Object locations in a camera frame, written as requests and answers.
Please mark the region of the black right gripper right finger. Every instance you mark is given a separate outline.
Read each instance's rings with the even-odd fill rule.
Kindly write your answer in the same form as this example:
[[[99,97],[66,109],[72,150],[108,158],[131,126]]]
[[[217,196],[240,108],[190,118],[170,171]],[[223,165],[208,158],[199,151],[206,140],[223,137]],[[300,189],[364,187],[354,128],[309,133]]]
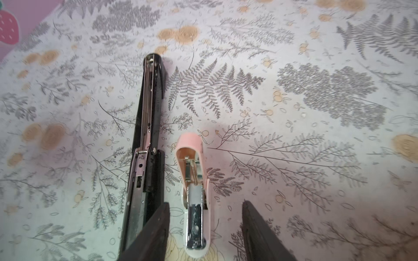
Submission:
[[[242,235],[248,261],[295,260],[250,201],[243,202],[242,219]]]

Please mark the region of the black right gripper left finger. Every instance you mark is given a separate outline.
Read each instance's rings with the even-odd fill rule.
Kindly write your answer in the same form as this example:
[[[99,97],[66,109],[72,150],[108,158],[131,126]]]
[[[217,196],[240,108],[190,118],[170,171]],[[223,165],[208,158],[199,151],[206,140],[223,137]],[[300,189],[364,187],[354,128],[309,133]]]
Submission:
[[[143,230],[119,256],[119,261],[164,261],[170,226],[170,206],[164,202]]]

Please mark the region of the pink white small stapler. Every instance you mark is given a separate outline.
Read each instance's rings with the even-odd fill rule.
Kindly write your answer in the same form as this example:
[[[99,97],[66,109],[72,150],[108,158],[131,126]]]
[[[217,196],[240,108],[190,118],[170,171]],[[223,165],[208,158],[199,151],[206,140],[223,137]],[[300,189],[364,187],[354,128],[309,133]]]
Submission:
[[[180,135],[175,156],[183,181],[185,252],[191,258],[201,259],[211,245],[212,225],[211,186],[202,138],[195,133]]]

